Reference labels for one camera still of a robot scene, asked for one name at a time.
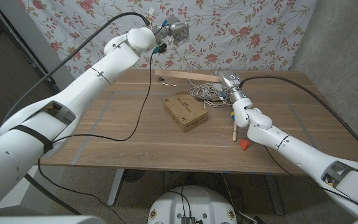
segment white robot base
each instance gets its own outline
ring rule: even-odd
[[[184,197],[182,203],[180,194],[188,199],[189,204]],[[237,219],[232,205],[222,195],[206,187],[186,185],[183,190],[177,187],[157,199],[150,209],[147,223],[236,224]]]

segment small box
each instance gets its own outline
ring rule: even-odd
[[[185,133],[208,119],[208,112],[186,90],[162,100],[165,110]]]

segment table leg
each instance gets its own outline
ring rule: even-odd
[[[107,204],[113,206],[116,203],[119,189],[121,187],[122,176],[124,175],[125,169],[117,169],[114,180],[112,181],[112,186],[110,190],[109,200]]]
[[[266,183],[272,197],[272,202],[274,206],[274,212],[277,215],[284,215],[283,203],[280,198],[280,192],[278,191],[277,181],[274,175],[265,175]]]

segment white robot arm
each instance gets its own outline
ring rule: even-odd
[[[172,36],[175,45],[188,38],[185,22],[176,17],[168,20],[169,26],[132,29],[113,38],[104,48],[105,57],[62,92],[26,106],[0,127],[0,200],[39,157],[50,158],[67,143],[68,139],[62,139],[51,145],[54,139],[74,132],[85,111],[116,78],[135,65],[142,52],[160,50],[166,36]]]
[[[341,207],[358,218],[358,162],[329,156],[275,127],[272,120],[257,109],[239,88],[240,79],[235,73],[219,72],[219,81],[233,103],[238,127],[248,126],[250,140],[277,150],[316,183],[336,194],[327,194]]]

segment wood grain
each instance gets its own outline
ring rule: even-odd
[[[172,70],[156,70],[155,75],[161,77],[186,78],[191,80],[201,80],[207,82],[219,82],[217,76],[204,75],[199,73],[190,73],[190,72],[178,72]]]
[[[210,74],[212,71],[197,71]],[[321,93],[305,74],[300,72],[242,72],[240,77],[252,75],[280,75],[307,86],[318,96]],[[116,139],[128,137],[134,130],[140,107],[149,84],[146,70],[131,70],[109,87],[102,97],[84,115],[76,133],[88,133],[102,109],[107,106],[93,134]],[[209,119],[182,133],[162,105],[162,98],[191,87],[188,80],[169,78],[171,84],[160,84],[152,76],[151,93],[144,106],[137,131],[130,140],[114,142],[89,138],[75,166],[109,166],[128,169],[185,170],[203,172],[254,172],[258,174],[284,174],[269,157],[263,146],[252,143],[242,151],[232,141],[233,120],[231,107],[207,106]],[[358,142],[315,99],[281,80],[253,80],[243,89],[255,107],[273,119],[274,125],[311,144],[311,136],[318,149],[345,159],[358,161]],[[114,94],[110,104],[108,98]],[[239,128],[238,139],[246,138],[247,129]],[[84,137],[73,138],[54,158],[43,164],[68,166]],[[276,160],[294,174],[303,174],[279,153],[270,150]]]

